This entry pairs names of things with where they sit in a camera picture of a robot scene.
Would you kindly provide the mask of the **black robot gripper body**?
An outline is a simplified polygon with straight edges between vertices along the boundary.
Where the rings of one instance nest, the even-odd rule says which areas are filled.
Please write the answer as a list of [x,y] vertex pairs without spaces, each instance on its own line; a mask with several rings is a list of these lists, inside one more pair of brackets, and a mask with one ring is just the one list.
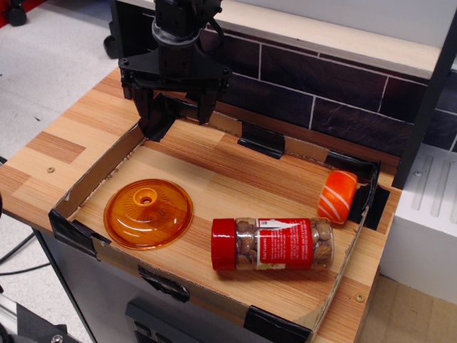
[[127,99],[133,98],[135,87],[218,98],[227,92],[232,76],[231,68],[201,55],[193,47],[182,50],[159,47],[121,58],[119,67]]

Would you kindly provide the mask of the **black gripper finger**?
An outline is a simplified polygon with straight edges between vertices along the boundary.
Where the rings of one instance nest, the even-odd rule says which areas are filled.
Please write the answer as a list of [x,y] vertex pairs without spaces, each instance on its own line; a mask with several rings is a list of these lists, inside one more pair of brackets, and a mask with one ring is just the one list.
[[146,88],[134,88],[133,100],[139,116],[142,119],[149,119],[153,109],[154,92]]
[[200,125],[209,121],[216,106],[218,91],[216,88],[208,88],[197,94],[197,118]]

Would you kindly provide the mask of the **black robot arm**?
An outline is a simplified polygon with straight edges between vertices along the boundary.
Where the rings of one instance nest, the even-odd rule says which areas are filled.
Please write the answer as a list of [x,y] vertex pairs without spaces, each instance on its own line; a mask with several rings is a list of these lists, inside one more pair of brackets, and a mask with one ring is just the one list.
[[124,96],[133,100],[142,129],[166,120],[156,109],[160,94],[179,91],[197,96],[196,118],[209,121],[216,102],[228,89],[232,70],[201,54],[199,39],[207,24],[223,35],[214,17],[220,1],[156,1],[151,33],[158,46],[145,54],[121,57]]

